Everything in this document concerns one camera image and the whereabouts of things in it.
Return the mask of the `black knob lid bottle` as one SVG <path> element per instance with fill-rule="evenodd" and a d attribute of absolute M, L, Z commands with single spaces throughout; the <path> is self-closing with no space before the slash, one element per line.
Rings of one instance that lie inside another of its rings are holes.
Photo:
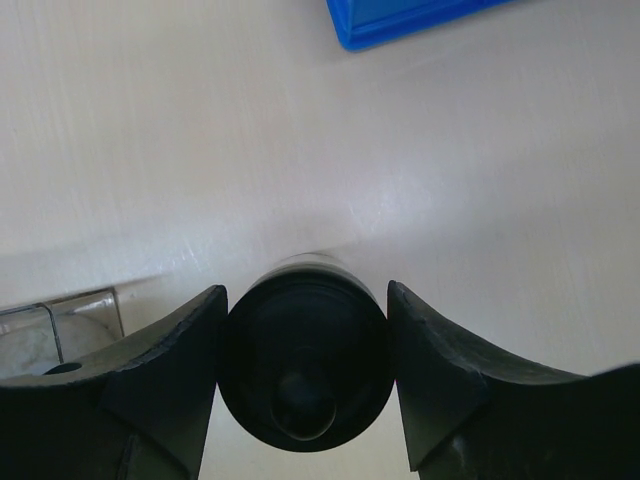
<path fill-rule="evenodd" d="M 218 328 L 217 384 L 234 419 L 276 449 L 322 452 L 362 434 L 392 391 L 391 329 L 336 258 L 291 256 Z"/>

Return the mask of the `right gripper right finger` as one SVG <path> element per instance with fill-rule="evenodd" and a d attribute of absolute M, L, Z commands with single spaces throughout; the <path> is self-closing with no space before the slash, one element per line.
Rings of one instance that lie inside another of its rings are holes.
<path fill-rule="evenodd" d="M 423 479 L 635 479 L 639 367 L 579 375 L 519 357 L 387 290 L 409 465 Z"/>

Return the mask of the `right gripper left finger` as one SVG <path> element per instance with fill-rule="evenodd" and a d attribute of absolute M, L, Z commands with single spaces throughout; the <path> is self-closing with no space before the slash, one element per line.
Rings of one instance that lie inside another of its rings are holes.
<path fill-rule="evenodd" d="M 2 478 L 197 478 L 227 313 L 215 285 L 108 347 L 2 381 Z"/>

